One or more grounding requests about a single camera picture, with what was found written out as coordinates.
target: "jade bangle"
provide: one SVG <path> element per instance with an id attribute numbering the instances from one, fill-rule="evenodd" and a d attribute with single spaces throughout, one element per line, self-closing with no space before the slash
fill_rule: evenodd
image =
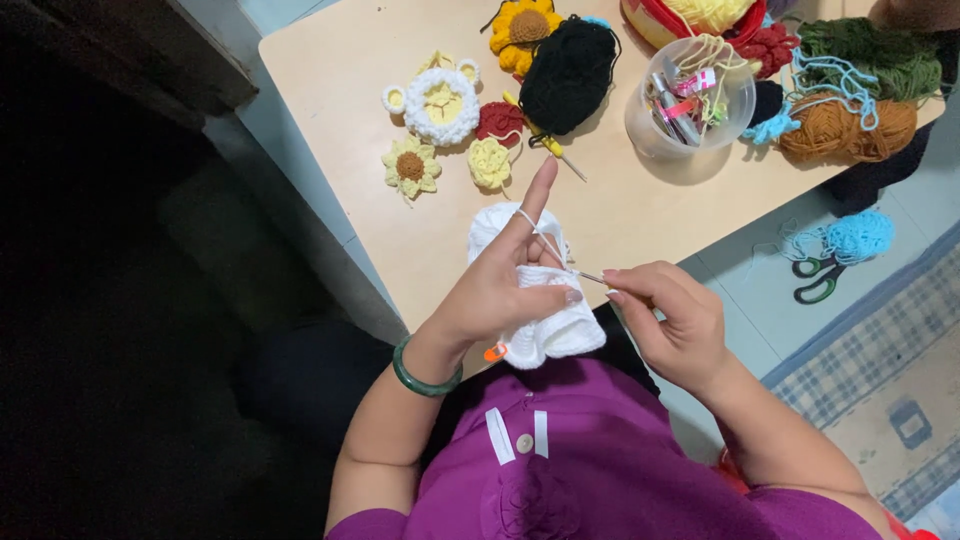
<path id="1" fill-rule="evenodd" d="M 449 394 L 457 387 L 457 384 L 460 384 L 460 380 L 464 377 L 464 364 L 461 363 L 457 366 L 457 373 L 453 374 L 453 377 L 450 378 L 447 382 L 443 384 L 427 384 L 422 380 L 416 380 L 410 372 L 407 371 L 407 368 L 403 367 L 403 350 L 406 349 L 407 343 L 410 341 L 412 335 L 408 335 L 400 340 L 399 345 L 394 349 L 394 373 L 396 377 L 400 379 L 400 382 L 404 386 L 409 388 L 412 392 L 416 392 L 422 396 L 428 398 L 436 398 L 437 396 L 442 396 Z"/>

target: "blue yarn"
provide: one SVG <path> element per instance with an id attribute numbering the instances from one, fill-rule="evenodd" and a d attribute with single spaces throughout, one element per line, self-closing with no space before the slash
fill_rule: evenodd
<path id="1" fill-rule="evenodd" d="M 586 22 L 592 22 L 593 24 L 599 24 L 600 26 L 603 26 L 605 28 L 610 28 L 610 23 L 607 22 L 607 19 L 605 18 L 587 15 L 586 17 L 581 17 L 580 20 L 585 20 Z"/>
<path id="2" fill-rule="evenodd" d="M 790 117 L 790 107 L 791 103 L 784 99 L 780 112 L 773 118 L 768 118 L 756 124 L 753 128 L 747 128 L 743 131 L 742 136 L 752 138 L 754 144 L 766 144 L 780 135 L 799 129 L 800 120 L 794 120 Z"/>
<path id="3" fill-rule="evenodd" d="M 894 239 L 894 222 L 869 209 L 841 217 L 827 227 L 799 233 L 790 230 L 789 223 L 780 229 L 780 235 L 793 251 L 781 251 L 780 254 L 790 260 L 812 257 L 809 244 L 819 243 L 819 258 L 834 256 L 840 264 L 850 266 L 886 252 Z"/>
<path id="4" fill-rule="evenodd" d="M 844 109 L 848 110 L 852 114 L 860 115 L 860 128 L 863 131 L 869 132 L 876 128 L 876 125 L 880 121 L 879 116 L 876 114 L 876 100 L 870 97 L 870 91 L 868 91 L 867 88 L 859 83 L 859 81 L 875 83 L 877 81 L 876 77 L 861 72 L 859 69 L 853 67 L 853 64 L 850 62 L 837 57 L 805 57 L 804 53 L 800 51 L 800 47 L 795 47 L 793 49 L 793 67 L 794 73 L 792 77 L 795 92 L 799 92 L 800 94 L 811 94 L 820 91 L 830 91 L 838 94 L 836 97 L 824 98 L 812 103 L 808 103 L 800 109 L 794 110 L 794 114 L 800 110 L 813 107 L 814 105 L 819 105 L 827 101 L 840 101 L 843 103 Z M 836 69 L 843 74 L 842 78 L 840 79 L 840 86 L 828 84 L 813 86 L 804 85 L 800 80 L 800 75 L 806 71 L 808 67 Z M 853 106 L 852 101 L 854 100 L 860 102 L 861 105 L 859 109 Z"/>

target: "beige table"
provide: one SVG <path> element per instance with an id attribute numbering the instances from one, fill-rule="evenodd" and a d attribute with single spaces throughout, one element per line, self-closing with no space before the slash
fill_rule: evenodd
<path id="1" fill-rule="evenodd" d="M 563 15 L 607 18 L 623 45 L 607 105 L 559 137 L 589 177 L 584 183 L 561 163 L 547 206 L 564 226 L 577 268 L 599 273 L 657 259 L 678 262 L 846 168 L 798 167 L 775 150 L 757 154 L 739 141 L 693 161 L 640 157 L 623 111 L 654 50 L 636 37 L 617 0 L 556 4 Z M 865 15 L 872 0 L 808 4 L 808 20 L 831 19 Z M 441 151 L 438 192 L 421 194 L 408 208 L 383 180 L 380 156 L 406 129 L 391 121 L 380 95 L 387 85 L 406 86 L 435 49 L 480 63 L 481 104 L 500 100 L 505 89 L 516 95 L 519 85 L 488 47 L 490 31 L 478 33 L 498 6 L 494 0 L 343 0 L 260 43 L 280 95 L 411 331 L 466 268 L 472 217 L 504 198 L 473 184 L 464 144 Z M 920 125 L 943 109 L 930 100 Z M 542 148 L 523 150 L 508 188 L 515 200 L 546 155 Z M 607 301 L 601 285 L 583 287 L 592 307 Z"/>

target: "white button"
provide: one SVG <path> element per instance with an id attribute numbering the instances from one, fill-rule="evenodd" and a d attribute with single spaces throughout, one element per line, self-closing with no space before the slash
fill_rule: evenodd
<path id="1" fill-rule="evenodd" d="M 516 438 L 516 451 L 521 454 L 527 454 L 534 449 L 534 438 L 530 433 L 523 433 Z"/>

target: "yellow crochet flower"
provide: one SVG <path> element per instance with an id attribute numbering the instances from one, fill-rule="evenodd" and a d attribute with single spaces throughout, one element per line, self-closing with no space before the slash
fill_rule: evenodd
<path id="1" fill-rule="evenodd" d="M 467 166 L 474 184 L 498 189 L 510 178 L 510 151 L 491 136 L 475 139 L 470 144 Z"/>
<path id="2" fill-rule="evenodd" d="M 523 77 L 533 62 L 533 44 L 514 45 L 536 41 L 549 36 L 564 18 L 553 11 L 553 0 L 519 0 L 507 2 L 493 19 L 493 37 L 490 50 L 500 57 L 501 69 L 513 69 Z"/>
<path id="3" fill-rule="evenodd" d="M 435 150 L 429 144 L 420 144 L 413 135 L 401 142 L 393 141 L 393 150 L 381 158 L 387 167 L 387 185 L 396 187 L 408 199 L 416 197 L 418 191 L 436 192 L 441 169 L 433 159 Z"/>

